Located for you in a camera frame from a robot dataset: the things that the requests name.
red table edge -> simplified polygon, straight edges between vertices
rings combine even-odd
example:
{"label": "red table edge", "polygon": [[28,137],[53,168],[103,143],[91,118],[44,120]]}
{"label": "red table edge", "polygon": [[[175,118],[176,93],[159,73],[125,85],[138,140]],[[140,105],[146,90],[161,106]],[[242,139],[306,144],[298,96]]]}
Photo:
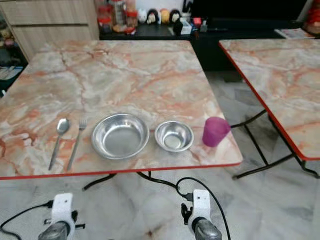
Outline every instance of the red table edge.
{"label": "red table edge", "polygon": [[293,148],[294,152],[298,155],[298,157],[302,160],[305,161],[316,161],[319,160],[318,157],[307,157],[305,155],[303,155],[303,153],[298,149],[298,147],[296,146],[296,144],[292,141],[292,139],[290,138],[290,136],[287,134],[287,132],[285,131],[285,129],[281,126],[280,122],[278,122],[278,120],[276,119],[276,117],[273,115],[273,113],[271,112],[271,110],[268,108],[268,106],[265,104],[265,102],[262,100],[262,98],[259,96],[259,94],[256,92],[256,90],[254,89],[254,87],[250,84],[250,82],[248,81],[248,79],[246,78],[246,76],[244,75],[244,73],[240,70],[240,68],[237,66],[237,64],[235,63],[235,61],[232,59],[232,57],[230,56],[230,54],[227,52],[227,50],[224,48],[224,46],[220,43],[219,41],[219,46],[220,48],[223,50],[223,52],[225,53],[225,55],[228,57],[228,59],[231,61],[231,63],[233,64],[233,66],[236,68],[236,70],[241,74],[241,76],[243,77],[243,79],[245,80],[246,84],[249,85],[249,87],[251,88],[252,92],[254,93],[254,95],[256,96],[256,98],[259,100],[259,102],[262,104],[262,106],[264,107],[264,109],[268,112],[269,116],[272,118],[273,122],[275,123],[275,125],[278,127],[278,129],[280,130],[280,132],[282,133],[282,135],[284,136],[284,138],[288,141],[289,145]]}
{"label": "red table edge", "polygon": [[136,172],[148,172],[148,171],[162,171],[162,170],[221,168],[221,167],[233,167],[241,163],[242,161],[231,163],[231,164],[218,164],[218,165],[172,166],[172,167],[125,169],[125,170],[111,170],[111,171],[59,173],[59,174],[46,174],[46,175],[0,176],[0,181],[1,180],[18,180],[18,179],[44,179],[44,178],[59,178],[59,177],[92,176],[92,175],[105,175],[105,174],[123,174],[123,173],[136,173]]}

floor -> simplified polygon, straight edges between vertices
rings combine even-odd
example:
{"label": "floor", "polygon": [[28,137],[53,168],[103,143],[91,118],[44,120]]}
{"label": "floor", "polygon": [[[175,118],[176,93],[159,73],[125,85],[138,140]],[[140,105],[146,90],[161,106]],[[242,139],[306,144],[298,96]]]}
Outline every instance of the floor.
{"label": "floor", "polygon": [[[223,74],[208,72],[212,90],[229,123],[241,122],[263,108],[249,87],[233,82]],[[266,116],[250,126],[267,160],[275,161],[289,153]],[[181,177],[204,181],[216,194],[226,214],[233,240],[315,240],[320,235],[320,184],[302,172],[297,162],[282,165],[232,180],[232,175],[262,166],[254,145],[242,128],[232,133],[244,162],[236,167],[157,171],[153,177],[176,182]],[[320,171],[318,162],[308,167]],[[113,179],[83,192],[82,187],[100,176],[61,177],[0,181],[0,222],[19,211],[47,202],[58,193],[71,192],[73,207],[79,211],[74,240],[192,240],[183,224],[181,203],[186,203],[173,188],[149,182],[135,173],[118,174]],[[199,188],[193,182],[181,185],[185,192]],[[211,218],[227,239],[217,206],[211,202]],[[47,226],[47,209],[26,213],[7,229],[18,232],[23,240],[35,240]],[[1,240],[12,237],[2,235]]]}

wooden cabinet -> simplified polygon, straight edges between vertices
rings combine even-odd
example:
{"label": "wooden cabinet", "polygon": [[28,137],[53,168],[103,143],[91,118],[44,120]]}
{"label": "wooden cabinet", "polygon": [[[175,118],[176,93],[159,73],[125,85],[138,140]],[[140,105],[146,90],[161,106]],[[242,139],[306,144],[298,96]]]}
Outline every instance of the wooden cabinet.
{"label": "wooden cabinet", "polygon": [[93,0],[0,0],[0,10],[28,61],[46,42],[99,39]]}

small metal bowl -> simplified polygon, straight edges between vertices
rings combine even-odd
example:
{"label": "small metal bowl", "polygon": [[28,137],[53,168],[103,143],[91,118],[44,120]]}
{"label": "small metal bowl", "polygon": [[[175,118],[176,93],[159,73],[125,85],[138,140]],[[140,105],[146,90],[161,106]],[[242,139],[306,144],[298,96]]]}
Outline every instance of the small metal bowl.
{"label": "small metal bowl", "polygon": [[173,153],[187,150],[194,141],[192,129],[179,121],[161,123],[156,127],[154,137],[160,147]]}
{"label": "small metal bowl", "polygon": [[92,132],[92,145],[107,159],[127,159],[138,154],[147,144],[149,128],[137,116],[118,113],[101,120]]}

drawer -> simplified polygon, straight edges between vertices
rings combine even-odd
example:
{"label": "drawer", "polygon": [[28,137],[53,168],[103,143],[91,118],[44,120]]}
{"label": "drawer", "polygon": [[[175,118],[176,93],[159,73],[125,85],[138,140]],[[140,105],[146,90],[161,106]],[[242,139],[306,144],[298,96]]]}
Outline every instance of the drawer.
{"label": "drawer", "polygon": [[2,1],[10,25],[86,24],[82,0]]}
{"label": "drawer", "polygon": [[13,27],[13,32],[28,61],[47,42],[86,41],[92,39],[89,27],[87,26]]}

